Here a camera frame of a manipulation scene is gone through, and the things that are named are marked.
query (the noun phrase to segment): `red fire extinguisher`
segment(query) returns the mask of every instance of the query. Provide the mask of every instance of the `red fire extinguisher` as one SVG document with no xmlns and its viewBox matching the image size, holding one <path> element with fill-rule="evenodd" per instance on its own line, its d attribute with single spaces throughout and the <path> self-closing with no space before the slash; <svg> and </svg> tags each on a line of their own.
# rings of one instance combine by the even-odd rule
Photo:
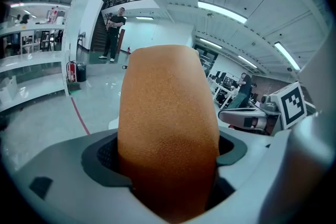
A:
<svg viewBox="0 0 336 224">
<path fill-rule="evenodd" d="M 67 63 L 67 75 L 69 82 L 76 82 L 76 64 L 74 62 Z"/>
</svg>

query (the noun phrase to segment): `fluorescent light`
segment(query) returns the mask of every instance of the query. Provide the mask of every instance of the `fluorescent light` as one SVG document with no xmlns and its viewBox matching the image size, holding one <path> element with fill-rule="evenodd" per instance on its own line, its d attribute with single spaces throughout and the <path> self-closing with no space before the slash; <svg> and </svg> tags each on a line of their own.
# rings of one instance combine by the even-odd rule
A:
<svg viewBox="0 0 336 224">
<path fill-rule="evenodd" d="M 241 60 L 247 62 L 250 66 L 252 66 L 252 67 L 254 67 L 254 68 L 257 68 L 253 63 L 251 63 L 250 61 L 246 60 L 244 57 L 242 57 L 242 56 L 240 56 L 240 55 L 238 55 L 238 57 L 239 57 Z"/>
<path fill-rule="evenodd" d="M 21 6 L 24 6 L 23 3 L 16 3 L 16 4 L 11 4 L 10 7 L 11 8 L 16 8 L 16 7 L 21 7 Z"/>
<path fill-rule="evenodd" d="M 282 55 L 286 57 L 286 59 L 290 62 L 290 64 L 294 67 L 295 70 L 297 70 L 297 71 L 301 70 L 300 67 L 298 66 L 298 64 L 294 61 L 294 59 L 292 58 L 292 56 L 285 50 L 285 48 L 281 45 L 280 42 L 276 42 L 274 44 L 274 46 L 278 50 L 280 50 L 280 52 L 282 53 Z"/>
<path fill-rule="evenodd" d="M 223 14 L 227 17 L 230 17 L 234 20 L 237 20 L 238 22 L 240 22 L 242 24 L 244 24 L 247 21 L 247 18 L 245 18 L 245 17 L 243 17 L 243 16 L 241 16 L 237 13 L 234 13 L 231 10 L 228 10 L 228 9 L 225 9 L 225 8 L 222 8 L 222 7 L 218 7 L 218 6 L 213 5 L 213 4 L 198 1 L 198 7 L 208 9 L 208 10 L 212 10 L 213 12 Z"/>
<path fill-rule="evenodd" d="M 137 19 L 140 19 L 140 20 L 153 20 L 152 17 L 138 17 L 138 16 L 137 16 Z"/>
<path fill-rule="evenodd" d="M 205 43 L 208 43 L 208 44 L 210 44 L 210 45 L 212 45 L 212 46 L 215 46 L 215 47 L 217 47 L 217 48 L 219 48 L 219 49 L 222 48 L 220 45 L 214 44 L 214 43 L 212 43 L 212 42 L 210 42 L 210 41 L 207 41 L 207 40 L 205 40 L 205 39 L 203 39 L 203 38 L 200 38 L 200 41 L 203 41 L 203 42 L 205 42 Z"/>
</svg>

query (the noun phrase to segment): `trash can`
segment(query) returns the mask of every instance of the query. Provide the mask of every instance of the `trash can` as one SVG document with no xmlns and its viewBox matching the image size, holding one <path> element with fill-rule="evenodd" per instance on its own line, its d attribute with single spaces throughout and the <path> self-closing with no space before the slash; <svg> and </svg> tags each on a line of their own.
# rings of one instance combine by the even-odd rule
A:
<svg viewBox="0 0 336 224">
<path fill-rule="evenodd" d="M 76 75 L 77 75 L 78 82 L 86 81 L 86 64 L 85 63 L 76 64 Z"/>
</svg>

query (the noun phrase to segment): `white shelf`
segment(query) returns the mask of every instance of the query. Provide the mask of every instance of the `white shelf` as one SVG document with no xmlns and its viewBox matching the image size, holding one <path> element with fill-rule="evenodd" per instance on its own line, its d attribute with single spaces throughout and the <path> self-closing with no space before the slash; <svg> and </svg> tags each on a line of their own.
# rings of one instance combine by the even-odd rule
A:
<svg viewBox="0 0 336 224">
<path fill-rule="evenodd" d="M 35 52 L 6 57 L 0 60 L 0 72 L 49 62 L 61 62 L 61 51 Z"/>
<path fill-rule="evenodd" d="M 34 98 L 64 89 L 61 73 L 22 82 L 17 85 L 17 93 L 13 101 L 0 104 L 0 112 Z"/>
<path fill-rule="evenodd" d="M 64 27 L 65 25 L 55 25 L 55 24 L 42 24 L 42 25 L 20 24 L 0 30 L 0 37 L 23 31 L 63 30 Z"/>
</svg>

